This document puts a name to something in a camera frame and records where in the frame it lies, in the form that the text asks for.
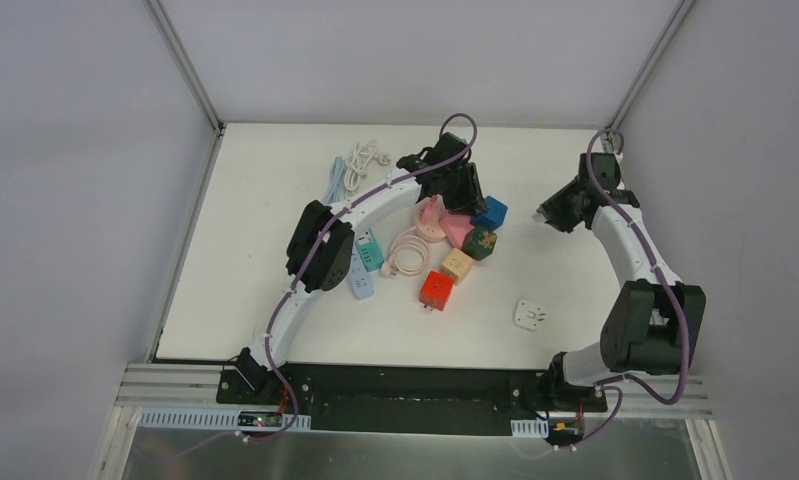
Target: blue cable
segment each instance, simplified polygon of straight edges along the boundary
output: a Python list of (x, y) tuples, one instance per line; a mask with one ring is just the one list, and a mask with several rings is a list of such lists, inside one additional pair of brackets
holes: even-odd
[(328, 205), (340, 200), (340, 193), (343, 191), (341, 183), (343, 183), (343, 174), (346, 172), (346, 162), (343, 157), (338, 156), (334, 159), (334, 165), (331, 166), (331, 185), (328, 191), (322, 198), (322, 204)]

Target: aluminum frame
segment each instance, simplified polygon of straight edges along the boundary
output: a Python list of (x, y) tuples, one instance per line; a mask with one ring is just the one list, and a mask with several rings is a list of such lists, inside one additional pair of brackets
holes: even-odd
[[(209, 414), (231, 410), (272, 410), (275, 405), (221, 405), (216, 403), (220, 365), (193, 364), (129, 364), (117, 394), (111, 422), (107, 430), (92, 478), (120, 479), (144, 408), (172, 409), (178, 412), (189, 408)], [(658, 393), (667, 395), (676, 386), (677, 377), (651, 377), (648, 383)], [(708, 396), (702, 380), (688, 378), (685, 396), (673, 406), (656, 403), (637, 384), (623, 382), (621, 419), (685, 420), (698, 468), (705, 480), (730, 480), (728, 463), (714, 423)], [(616, 401), (612, 392), (608, 401)], [(601, 418), (606, 413), (586, 413), (586, 417)], [(190, 428), (189, 424), (173, 428)]]
[(175, 31), (175, 26), (169, 19), (169, 14), (166, 13), (166, 8), (164, 8), (160, 0), (143, 0), (143, 4), (146, 6), (146, 10), (149, 12), (152, 21), (155, 22), (155, 27), (157, 27), (158, 32), (161, 34), (163, 43), (166, 45), (167, 50), (169, 50), (172, 60), (175, 62), (175, 66), (178, 67), (178, 71), (181, 72), (184, 83), (187, 84), (187, 88), (190, 89), (190, 93), (193, 94), (196, 103), (199, 104), (202, 112), (204, 112), (205, 118), (208, 120), (208, 123), (210, 123), (211, 128), (214, 132), (219, 133), (223, 127), (222, 120), (219, 119), (219, 114), (217, 114), (216, 108), (213, 106), (210, 96), (207, 90), (205, 90), (205, 86), (202, 84), (202, 80), (196, 72), (196, 67), (194, 67), (193, 62), (190, 61), (187, 50), (185, 50), (184, 45), (181, 43), (181, 38), (179, 38), (178, 32)]
[[(614, 116), (607, 123), (619, 128), (634, 107), (636, 101), (648, 86), (657, 67), (663, 60), (673, 40), (678, 35), (697, 0), (679, 0), (659, 38), (652, 47), (631, 86), (624, 95)], [(202, 202), (207, 192), (210, 177), (222, 144), (225, 124), (219, 118), (210, 97), (205, 90), (190, 58), (181, 43), (166, 10), (160, 0), (144, 0), (156, 28), (172, 55), (176, 67), (196, 99), (211, 128), (217, 133), (201, 186), (190, 212), (187, 232), (179, 246), (178, 260), (172, 274), (167, 296), (162, 306), (159, 323), (149, 345), (146, 361), (154, 358), (160, 335), (166, 323), (178, 279), (186, 258), (186, 253), (198, 221)], [(606, 151), (615, 148), (609, 139), (603, 138)], [(200, 364), (129, 364), (120, 385), (106, 431), (105, 441), (99, 451), (91, 478), (97, 480), (121, 479), (125, 464), (137, 429), (142, 410), (145, 407), (195, 408), (208, 411), (219, 409), (262, 409), (275, 406), (219, 405), (215, 402), (219, 382), (220, 366)], [(667, 394), (675, 387), (675, 377), (652, 377), (649, 384), (659, 393)], [(684, 419), (691, 436), (691, 444), (703, 479), (731, 479), (728, 463), (717, 433), (708, 397), (702, 381), (690, 377), (686, 395), (672, 407), (656, 404), (637, 385), (620, 384), (624, 392), (623, 407), (619, 418), (665, 418)], [(616, 400), (609, 392), (609, 401)], [(604, 414), (586, 414), (601, 417)]]

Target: black mounting plate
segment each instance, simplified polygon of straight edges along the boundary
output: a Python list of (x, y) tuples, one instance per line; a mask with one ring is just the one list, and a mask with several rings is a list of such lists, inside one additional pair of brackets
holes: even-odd
[[(528, 407), (561, 411), (538, 393), (543, 370), (288, 363), (281, 371), (296, 389), (300, 413), (311, 416), (314, 430), (510, 436), (511, 420), (534, 418)], [(277, 405), (280, 382), (271, 385), (270, 394), (261, 389), (261, 396), (236, 370), (226, 369), (217, 402)], [(607, 411), (605, 397), (588, 390), (582, 398), (584, 411)]]

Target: green toy block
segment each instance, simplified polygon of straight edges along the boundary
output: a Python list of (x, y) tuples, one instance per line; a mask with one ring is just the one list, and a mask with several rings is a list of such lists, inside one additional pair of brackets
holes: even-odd
[(473, 260), (484, 260), (493, 253), (493, 247), (495, 246), (496, 234), (486, 227), (478, 225), (464, 238), (464, 245), (461, 250), (472, 257)]

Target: cube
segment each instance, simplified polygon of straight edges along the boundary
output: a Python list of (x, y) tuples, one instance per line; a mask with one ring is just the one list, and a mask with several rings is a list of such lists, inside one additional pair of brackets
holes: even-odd
[(457, 248), (453, 248), (443, 263), (440, 264), (440, 273), (455, 281), (455, 285), (460, 285), (461, 280), (470, 271), (473, 259), (469, 255)]
[(436, 308), (441, 312), (446, 307), (449, 294), (452, 293), (452, 285), (455, 281), (432, 270), (428, 272), (423, 288), (420, 289), (420, 302), (431, 308)]
[(439, 223), (443, 233), (446, 234), (446, 238), (449, 239), (449, 243), (456, 248), (464, 246), (464, 239), (473, 230), (473, 226), (470, 224), (470, 217), (467, 215), (444, 213), (440, 216)]
[(488, 195), (484, 198), (487, 203), (487, 211), (480, 213), (470, 220), (474, 226), (482, 226), (491, 232), (501, 227), (505, 222), (505, 214), (508, 213), (508, 205)]
[(495, 246), (496, 234), (479, 225), (464, 239), (464, 246), (461, 250), (473, 260), (484, 260), (493, 253)]

